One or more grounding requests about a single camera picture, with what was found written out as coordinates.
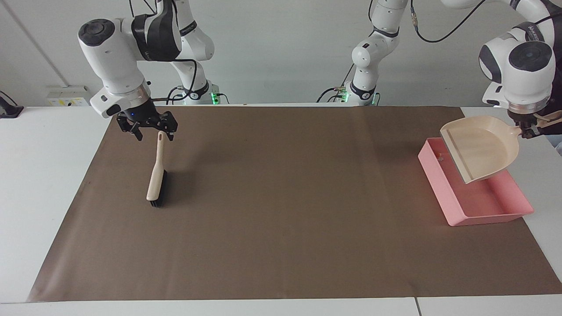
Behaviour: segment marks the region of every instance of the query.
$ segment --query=brown paper mat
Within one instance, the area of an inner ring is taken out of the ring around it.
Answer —
[[[165,207],[111,123],[30,301],[562,293],[522,219],[447,225],[417,154],[460,109],[172,111]]]

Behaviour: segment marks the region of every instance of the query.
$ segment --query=white wall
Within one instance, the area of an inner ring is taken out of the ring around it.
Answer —
[[[70,84],[100,89],[76,35],[91,19],[129,16],[126,0],[1,1]],[[147,11],[141,0],[133,2],[137,14]],[[216,45],[214,58],[203,63],[207,77],[233,103],[315,101],[341,83],[352,49],[371,31],[368,0],[192,0],[191,5]],[[428,38],[444,35],[467,13],[439,0],[419,0],[416,11]],[[23,105],[44,105],[44,87],[60,80],[6,15],[0,12],[0,88]],[[444,43],[426,44],[416,37],[407,12],[401,44],[380,67],[381,105],[480,105],[488,84],[478,66],[480,47],[521,21],[507,5],[490,3]],[[180,83],[169,65],[139,66],[153,83],[154,97]]]

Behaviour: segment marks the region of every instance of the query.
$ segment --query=cable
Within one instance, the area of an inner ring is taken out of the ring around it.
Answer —
[[[156,14],[156,11],[154,11],[154,9],[150,6],[150,4],[148,4],[147,0],[143,0],[146,3],[146,6],[150,9],[150,11],[152,11],[153,14]]]
[[[353,69],[353,66],[355,66],[355,64],[354,64],[354,63],[352,63],[352,64],[351,64],[351,67],[350,67],[349,71],[347,72],[347,75],[346,75],[346,77],[345,77],[345,78],[343,78],[342,84],[340,84],[340,86],[341,86],[341,87],[343,87],[343,85],[344,85],[344,84],[346,83],[347,77],[349,77],[349,76],[350,76],[350,73],[351,73],[351,70]]]
[[[133,11],[133,1],[132,0],[129,0],[129,8],[131,8],[132,17],[135,17],[135,12]]]
[[[337,98],[342,98],[342,96],[340,96],[339,94],[337,94],[337,95],[335,95],[335,96],[331,96],[331,97],[328,99],[327,102],[329,103],[331,99],[334,99],[334,102],[335,102]]]
[[[195,69],[193,70],[193,79],[191,79],[191,86],[189,87],[189,90],[185,93],[185,96],[183,96],[181,98],[170,98],[172,96],[172,93],[174,93],[174,91],[176,91],[178,89],[178,87],[174,87],[172,90],[170,90],[170,93],[168,94],[168,97],[166,98],[166,105],[170,104],[170,101],[171,102],[183,101],[183,100],[187,99],[188,97],[193,100],[193,98],[191,97],[191,93],[193,92],[193,86],[195,85],[195,77],[197,76],[197,61],[195,61],[193,59],[176,59],[174,61],[192,62],[195,66]]]
[[[373,22],[373,19],[371,18],[371,9],[373,8],[373,0],[371,0],[371,3],[369,4],[369,21]]]
[[[153,14],[156,14],[156,11],[150,6],[150,4],[148,4],[147,0],[143,0],[146,5],[148,6],[148,8],[150,9],[150,11],[152,11]],[[129,0],[129,8],[131,9],[131,15],[132,17],[135,17],[135,12],[133,11],[133,1]]]
[[[168,93],[168,96],[166,97],[166,105],[170,104],[170,101],[174,102],[174,100],[172,100],[170,97],[172,96],[172,93],[174,93],[174,91],[178,90],[178,87],[174,87],[172,88],[172,90],[170,90],[170,93]]]
[[[547,16],[547,17],[545,17],[544,19],[540,19],[540,20],[536,21],[535,24],[540,24],[540,23],[543,23],[543,22],[545,22],[545,21],[552,20],[552,19],[554,19],[555,17],[559,17],[559,16],[562,16],[562,11],[560,11],[560,12],[558,12],[558,13],[555,13],[555,14],[553,14],[553,15]]]
[[[414,24],[414,29],[416,30],[416,33],[418,35],[419,38],[421,38],[424,42],[427,43],[439,43],[442,42],[443,40],[447,39],[449,36],[451,36],[454,32],[456,32],[463,24],[464,22],[466,22],[468,20],[469,17],[471,17],[471,15],[473,13],[476,12],[476,10],[478,10],[478,8],[480,8],[481,5],[484,4],[484,2],[486,2],[486,0],[481,0],[473,9],[472,11],[461,21],[461,23],[459,23],[452,31],[450,31],[447,35],[445,35],[443,38],[437,39],[437,40],[430,40],[427,39],[425,37],[423,37],[420,34],[419,31],[419,27],[418,27],[418,17],[416,15],[416,11],[414,10],[414,0],[410,0],[410,11],[411,11],[411,15],[412,15],[412,24]]]
[[[320,100],[322,100],[322,98],[326,95],[326,93],[330,92],[330,91],[335,91],[335,88],[329,88],[326,91],[322,92],[322,94],[320,95],[320,97],[318,98],[318,100],[316,100],[316,103],[320,103]]]
[[[9,95],[7,95],[4,91],[0,90],[1,94],[4,94],[10,101],[12,101],[13,105],[17,106],[16,101],[14,101]]]
[[[228,96],[226,96],[224,93],[217,93],[216,95],[217,95],[217,96],[224,96],[224,97],[226,98],[226,102],[227,102],[228,104],[230,104],[230,101],[228,101]]]

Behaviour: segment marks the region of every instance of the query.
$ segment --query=robotic arm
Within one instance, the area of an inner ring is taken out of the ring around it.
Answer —
[[[373,33],[353,50],[357,66],[353,80],[345,83],[345,102],[369,105],[375,96],[379,63],[396,49],[399,26],[408,0],[378,0],[373,10]]]
[[[156,111],[137,61],[173,62],[184,90],[189,87],[189,98],[210,100],[203,96],[211,96],[211,84],[196,60],[210,59],[214,45],[197,27],[188,0],[158,0],[153,15],[92,20],[80,28],[78,37],[86,59],[103,81],[92,107],[104,118],[117,115],[121,130],[138,140],[141,127],[161,130],[172,140],[178,123],[171,112]]]
[[[446,6],[468,8],[479,0],[441,0]],[[497,0],[509,4],[529,21],[562,11],[549,0]],[[562,83],[556,55],[562,54],[562,21],[524,22],[486,43],[479,55],[484,75],[492,81],[483,102],[508,110],[523,138],[562,134]]]

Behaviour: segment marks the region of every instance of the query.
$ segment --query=dustpan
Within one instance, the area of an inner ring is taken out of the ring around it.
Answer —
[[[520,134],[519,127],[493,116],[460,119],[441,128],[441,137],[466,184],[505,170],[519,153]]]

